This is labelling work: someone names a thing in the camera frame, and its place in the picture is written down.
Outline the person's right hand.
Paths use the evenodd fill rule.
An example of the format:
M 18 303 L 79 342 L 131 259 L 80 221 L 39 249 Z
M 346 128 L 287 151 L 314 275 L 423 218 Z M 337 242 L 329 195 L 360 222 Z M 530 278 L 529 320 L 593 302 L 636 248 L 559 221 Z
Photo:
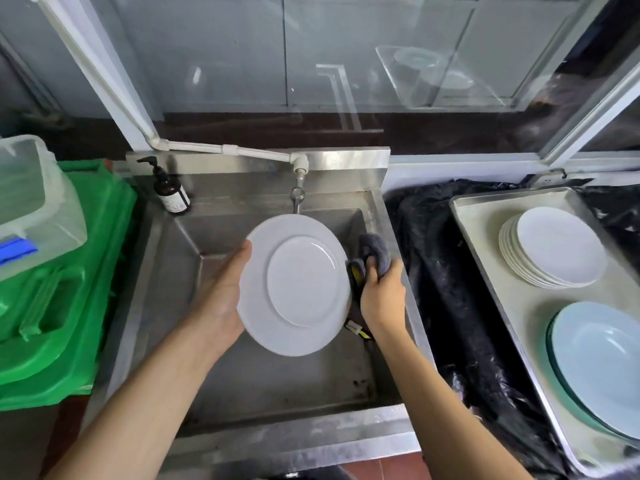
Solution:
M 403 262 L 391 261 L 388 272 L 377 285 L 364 286 L 360 300 L 362 316 L 374 338 L 382 342 L 406 340 L 406 288 L 402 283 Z

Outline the grey and yellow dishcloth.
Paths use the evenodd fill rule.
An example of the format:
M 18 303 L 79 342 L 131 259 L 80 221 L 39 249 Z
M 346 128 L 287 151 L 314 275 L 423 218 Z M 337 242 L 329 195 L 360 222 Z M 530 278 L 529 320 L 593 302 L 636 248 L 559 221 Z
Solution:
M 391 257 L 386 242 L 379 234 L 361 234 L 358 238 L 356 257 L 350 258 L 346 262 L 351 304 L 344 327 L 364 340 L 374 339 L 360 309 L 360 300 L 366 282 L 365 265 L 369 257 L 374 257 L 376 261 L 377 276 L 379 278 L 384 276 L 390 268 Z

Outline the large white dinner plate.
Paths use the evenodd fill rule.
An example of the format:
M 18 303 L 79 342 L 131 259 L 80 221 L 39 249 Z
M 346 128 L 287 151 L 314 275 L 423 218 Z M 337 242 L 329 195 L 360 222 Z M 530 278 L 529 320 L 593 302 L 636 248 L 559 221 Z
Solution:
M 247 236 L 252 255 L 241 274 L 237 311 L 249 335 L 281 356 L 305 356 L 344 328 L 351 305 L 347 255 L 322 222 L 270 217 Z

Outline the person's right forearm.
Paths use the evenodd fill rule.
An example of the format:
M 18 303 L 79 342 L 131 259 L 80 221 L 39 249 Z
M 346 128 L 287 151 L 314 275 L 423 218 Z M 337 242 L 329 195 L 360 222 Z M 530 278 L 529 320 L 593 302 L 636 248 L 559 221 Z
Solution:
M 370 325 L 433 480 L 533 480 L 421 354 L 402 324 Z

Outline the person's left forearm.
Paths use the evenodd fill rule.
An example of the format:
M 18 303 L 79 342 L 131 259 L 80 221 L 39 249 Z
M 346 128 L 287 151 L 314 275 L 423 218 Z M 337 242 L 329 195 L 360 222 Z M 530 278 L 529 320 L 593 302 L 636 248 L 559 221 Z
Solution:
M 155 480 L 208 373 L 244 331 L 192 314 L 146 357 L 44 480 Z

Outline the black plastic sheet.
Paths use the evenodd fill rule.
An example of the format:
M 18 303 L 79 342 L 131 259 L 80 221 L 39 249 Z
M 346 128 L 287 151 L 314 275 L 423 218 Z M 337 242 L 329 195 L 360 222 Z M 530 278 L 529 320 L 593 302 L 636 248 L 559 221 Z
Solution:
M 396 189 L 384 200 L 448 386 L 534 478 L 586 480 L 570 471 L 449 204 L 455 196 L 524 187 L 458 179 Z

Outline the metal tap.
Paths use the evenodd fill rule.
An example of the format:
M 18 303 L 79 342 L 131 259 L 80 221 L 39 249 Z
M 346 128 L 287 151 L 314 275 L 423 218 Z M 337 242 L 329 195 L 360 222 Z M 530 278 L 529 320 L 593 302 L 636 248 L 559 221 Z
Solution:
M 308 173 L 308 169 L 301 166 L 296 166 L 294 169 L 296 184 L 292 188 L 290 198 L 293 206 L 293 214 L 301 213 L 301 206 L 305 200 L 305 180 Z

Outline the brown pump soap bottle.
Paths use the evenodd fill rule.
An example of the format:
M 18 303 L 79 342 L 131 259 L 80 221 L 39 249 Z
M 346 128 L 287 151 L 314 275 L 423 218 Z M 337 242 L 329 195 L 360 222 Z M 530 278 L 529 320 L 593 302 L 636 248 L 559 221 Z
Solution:
M 137 159 L 137 163 L 148 163 L 154 177 L 153 189 L 165 210 L 171 214 L 183 215 L 190 211 L 191 201 L 178 177 L 169 174 L 158 164 L 155 156 Z

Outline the stainless steel sink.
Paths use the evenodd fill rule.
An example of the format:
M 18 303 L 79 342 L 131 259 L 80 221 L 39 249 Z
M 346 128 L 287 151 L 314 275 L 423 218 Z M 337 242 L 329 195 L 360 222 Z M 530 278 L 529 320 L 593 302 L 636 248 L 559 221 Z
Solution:
M 388 147 L 304 150 L 310 174 L 304 215 L 324 224 L 348 256 L 358 236 L 399 247 L 381 194 Z M 158 154 L 178 173 L 194 208 L 171 217 L 155 202 L 150 169 L 130 153 L 113 172 L 137 185 L 143 216 L 100 370 L 81 429 L 186 315 L 201 282 L 254 227 L 289 214 L 288 164 L 251 158 Z M 247 333 L 196 395 L 162 472 L 208 478 L 268 477 L 420 449 L 382 354 L 347 330 L 301 357 L 267 351 Z

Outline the metal tray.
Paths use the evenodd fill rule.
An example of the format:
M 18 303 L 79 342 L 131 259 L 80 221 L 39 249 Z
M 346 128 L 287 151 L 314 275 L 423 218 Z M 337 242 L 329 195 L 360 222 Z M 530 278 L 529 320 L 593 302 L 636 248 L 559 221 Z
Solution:
M 449 204 L 571 468 L 596 478 L 640 472 L 640 440 L 590 420 L 556 380 L 545 350 L 551 318 L 575 301 L 604 303 L 640 319 L 640 277 L 617 243 L 569 187 L 460 195 Z M 609 260 L 601 280 L 582 289 L 547 290 L 511 270 L 499 250 L 500 228 L 508 218 L 539 206 L 568 211 L 595 231 Z

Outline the green plastic bin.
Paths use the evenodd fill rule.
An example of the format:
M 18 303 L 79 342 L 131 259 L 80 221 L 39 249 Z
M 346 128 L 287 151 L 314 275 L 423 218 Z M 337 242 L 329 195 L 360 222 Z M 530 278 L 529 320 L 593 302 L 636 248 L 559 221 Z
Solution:
M 137 195 L 105 160 L 53 164 L 41 208 L 0 226 L 0 412 L 91 393 Z

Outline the stack of small white plates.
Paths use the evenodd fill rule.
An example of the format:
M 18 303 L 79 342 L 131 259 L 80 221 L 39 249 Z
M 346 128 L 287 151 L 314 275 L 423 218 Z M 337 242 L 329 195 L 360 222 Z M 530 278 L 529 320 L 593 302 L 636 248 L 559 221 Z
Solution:
M 542 289 L 579 289 L 601 279 L 607 253 L 581 218 L 554 207 L 535 207 L 510 217 L 498 236 L 511 270 Z

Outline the clear plastic storage container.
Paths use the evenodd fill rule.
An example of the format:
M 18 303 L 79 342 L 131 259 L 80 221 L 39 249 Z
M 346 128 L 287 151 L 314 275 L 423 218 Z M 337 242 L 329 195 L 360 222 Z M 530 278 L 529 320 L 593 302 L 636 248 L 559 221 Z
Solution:
M 41 138 L 0 138 L 0 282 L 87 240 L 77 192 Z

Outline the white framed glass window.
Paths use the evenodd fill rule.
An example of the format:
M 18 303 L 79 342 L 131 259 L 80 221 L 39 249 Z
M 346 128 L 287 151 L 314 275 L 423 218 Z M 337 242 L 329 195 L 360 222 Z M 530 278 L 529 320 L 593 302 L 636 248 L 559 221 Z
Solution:
M 640 0 L 92 0 L 159 137 L 541 153 L 640 45 Z

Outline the white water pipe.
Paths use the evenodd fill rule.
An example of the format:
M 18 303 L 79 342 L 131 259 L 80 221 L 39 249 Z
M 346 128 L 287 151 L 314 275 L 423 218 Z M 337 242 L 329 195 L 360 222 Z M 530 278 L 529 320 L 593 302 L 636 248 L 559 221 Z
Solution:
M 43 12 L 132 150 L 140 154 L 212 155 L 290 164 L 310 170 L 305 152 L 274 152 L 234 144 L 176 142 L 160 137 L 91 0 L 31 0 Z

